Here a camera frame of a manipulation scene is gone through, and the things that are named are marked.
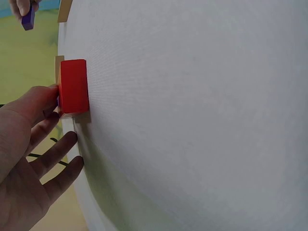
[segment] white board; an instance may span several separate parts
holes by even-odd
[[[307,22],[305,0],[75,0],[76,131],[185,230],[306,230]]]

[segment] hand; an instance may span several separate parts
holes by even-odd
[[[34,87],[18,100],[0,108],[0,231],[25,231],[73,183],[83,168],[75,157],[55,178],[42,185],[39,179],[77,142],[69,132],[43,156],[28,162],[26,156],[59,121],[58,87]]]
[[[13,15],[20,21],[30,10],[30,0],[9,0]],[[39,9],[41,0],[32,0],[32,7],[35,11]]]

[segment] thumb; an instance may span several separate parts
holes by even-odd
[[[30,10],[30,0],[17,0],[16,3],[21,16],[25,16]]]

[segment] red block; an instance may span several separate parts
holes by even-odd
[[[60,116],[72,117],[89,110],[87,65],[84,59],[61,61],[58,85]]]

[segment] wooden block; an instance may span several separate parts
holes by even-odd
[[[87,66],[84,59],[62,61],[58,85],[60,116],[72,117],[89,110]]]
[[[30,4],[29,12],[21,19],[21,24],[23,25],[25,30],[32,30],[34,28],[34,17],[35,11],[32,7],[32,4]]]
[[[54,58],[54,69],[55,69],[55,83],[58,83],[59,79],[59,68],[60,68],[60,62],[64,60],[64,55],[57,55]]]
[[[58,23],[66,23],[73,0],[61,0],[58,14]]]

